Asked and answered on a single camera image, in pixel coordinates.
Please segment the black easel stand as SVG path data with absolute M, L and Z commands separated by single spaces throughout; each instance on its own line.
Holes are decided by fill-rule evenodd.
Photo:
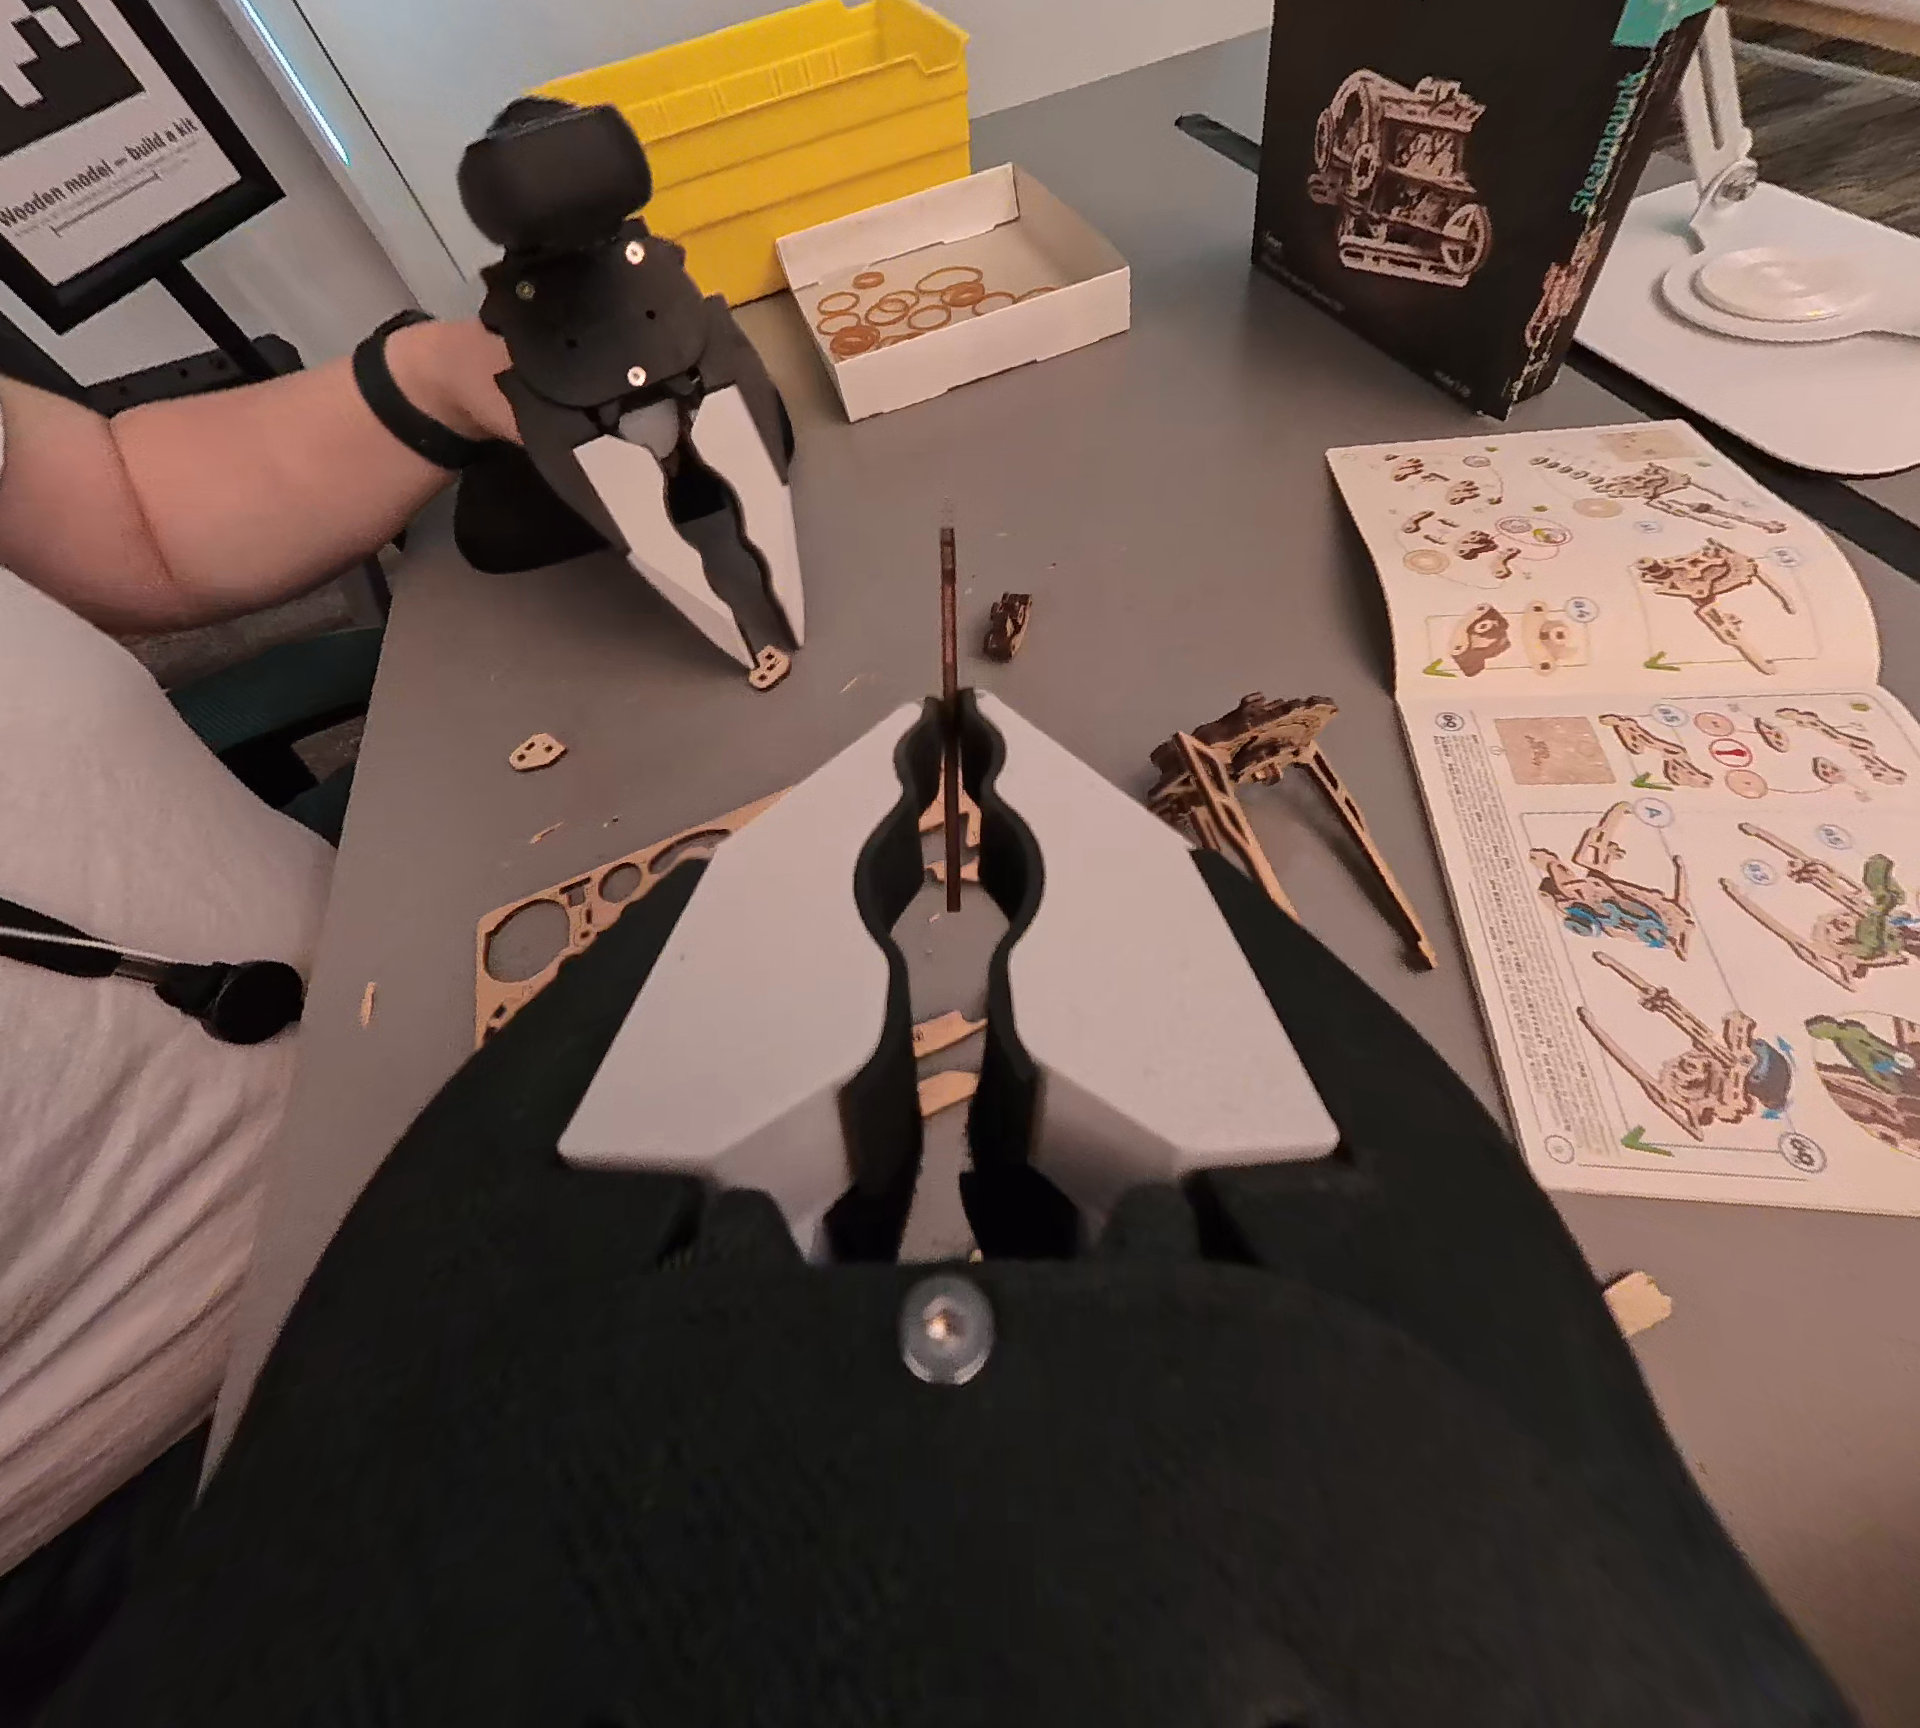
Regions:
M 86 403 L 95 414 L 114 418 L 137 406 L 252 386 L 304 369 L 300 350 L 284 339 L 247 334 L 188 264 L 162 270 L 155 284 L 197 327 L 205 348 L 92 384 Z

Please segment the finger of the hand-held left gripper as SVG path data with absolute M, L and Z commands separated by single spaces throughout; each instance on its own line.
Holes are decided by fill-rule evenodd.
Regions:
M 692 531 L 707 582 L 754 650 L 803 645 L 803 572 L 789 485 L 737 388 L 707 394 L 692 418 L 692 465 L 715 519 Z
M 701 554 L 671 520 L 665 477 L 651 450 L 617 436 L 595 436 L 573 449 L 573 462 L 617 531 L 636 574 L 739 670 L 754 670 L 755 652 L 737 617 L 712 589 Z

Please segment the illustrated instruction booklet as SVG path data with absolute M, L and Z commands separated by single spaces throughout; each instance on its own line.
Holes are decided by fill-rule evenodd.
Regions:
M 1538 1183 L 1916 1219 L 1916 723 L 1835 542 L 1676 420 L 1326 462 Z

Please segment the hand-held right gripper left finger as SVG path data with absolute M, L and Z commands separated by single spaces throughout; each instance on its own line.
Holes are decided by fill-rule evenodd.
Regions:
M 715 849 L 559 1157 L 760 1191 L 803 1257 L 898 1260 L 924 1126 L 895 927 L 932 801 L 907 703 Z

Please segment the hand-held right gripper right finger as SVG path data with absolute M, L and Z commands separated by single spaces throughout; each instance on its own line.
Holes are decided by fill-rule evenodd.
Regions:
M 977 876 L 1005 922 L 972 1095 L 972 1241 L 1074 1257 L 1133 1191 L 1304 1165 L 1332 1112 L 1197 853 L 1007 703 L 972 694 Z

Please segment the long wooden model part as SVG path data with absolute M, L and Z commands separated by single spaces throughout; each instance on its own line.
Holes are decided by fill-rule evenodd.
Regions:
M 952 519 L 938 531 L 939 610 L 939 818 L 942 880 L 948 913 L 961 909 L 966 818 L 961 810 L 961 760 L 957 736 L 957 574 Z

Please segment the person's left hand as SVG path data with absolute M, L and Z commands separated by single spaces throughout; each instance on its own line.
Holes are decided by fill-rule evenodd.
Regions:
M 513 408 L 499 386 L 509 365 L 504 341 L 477 317 L 405 324 L 386 341 L 396 390 L 420 414 L 472 442 L 520 444 Z

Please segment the teal chair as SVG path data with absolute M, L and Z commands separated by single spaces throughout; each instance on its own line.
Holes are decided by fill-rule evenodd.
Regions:
M 296 744 L 367 714 L 380 650 L 378 628 L 287 640 L 166 698 L 250 794 L 337 846 L 354 768 L 322 780 Z

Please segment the white cardboard box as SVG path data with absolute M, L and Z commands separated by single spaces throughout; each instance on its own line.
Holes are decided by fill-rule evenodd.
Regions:
M 775 256 L 851 422 L 1048 363 L 1131 322 L 1119 253 L 1010 162 L 779 236 Z

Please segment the person's left forearm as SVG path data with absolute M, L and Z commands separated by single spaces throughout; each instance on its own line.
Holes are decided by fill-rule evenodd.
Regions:
M 170 633 L 282 607 L 378 554 L 452 483 L 392 436 L 348 363 L 107 420 L 131 552 L 103 627 Z

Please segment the white device stand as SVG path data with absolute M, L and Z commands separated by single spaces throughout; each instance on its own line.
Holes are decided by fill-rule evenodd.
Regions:
M 1578 342 L 1775 462 L 1916 469 L 1916 236 L 1762 179 L 1721 8 L 1678 115 L 1692 174 L 1626 207 Z

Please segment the black model kit box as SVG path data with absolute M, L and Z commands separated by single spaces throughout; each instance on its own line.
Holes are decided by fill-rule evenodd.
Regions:
M 1504 420 L 1552 386 L 1718 0 L 1274 0 L 1252 267 Z

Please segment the black wristband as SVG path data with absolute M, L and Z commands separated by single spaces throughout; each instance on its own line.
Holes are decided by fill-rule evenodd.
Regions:
M 499 442 L 495 436 L 466 436 L 416 405 L 394 379 L 388 363 L 390 339 L 402 330 L 430 324 L 420 308 L 403 308 L 374 327 L 350 353 L 351 384 L 371 418 L 403 449 L 432 469 L 462 474 Z

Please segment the laser-cut wooden parts sheet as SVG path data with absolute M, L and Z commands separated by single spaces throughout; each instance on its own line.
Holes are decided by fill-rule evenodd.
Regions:
M 619 916 L 644 901 L 675 867 L 697 863 L 717 853 L 732 836 L 754 825 L 757 816 L 779 804 L 785 791 L 777 789 L 755 803 L 736 806 L 694 828 L 680 828 L 624 856 L 605 860 L 559 883 L 534 891 L 482 916 L 473 930 L 473 1038 L 477 1053 L 502 1032 L 516 1014 L 564 969 L 564 963 L 590 948 Z M 961 816 L 961 884 L 980 880 L 977 850 L 981 842 L 981 814 L 972 794 L 957 793 Z M 529 910 L 556 909 L 564 918 L 557 952 L 548 956 L 537 972 L 508 979 L 493 960 L 495 943 L 508 927 Z M 981 1036 L 986 1021 L 970 1021 L 961 1011 L 946 1011 L 911 1027 L 915 1062 L 927 1062 Z M 924 1120 L 943 1115 L 972 1100 L 977 1091 L 977 1073 L 943 1068 L 919 1079 L 919 1112 Z

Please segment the black and white sign board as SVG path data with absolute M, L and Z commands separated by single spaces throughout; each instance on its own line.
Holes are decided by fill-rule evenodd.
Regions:
M 1 278 L 65 334 L 282 189 L 147 0 L 1 0 Z

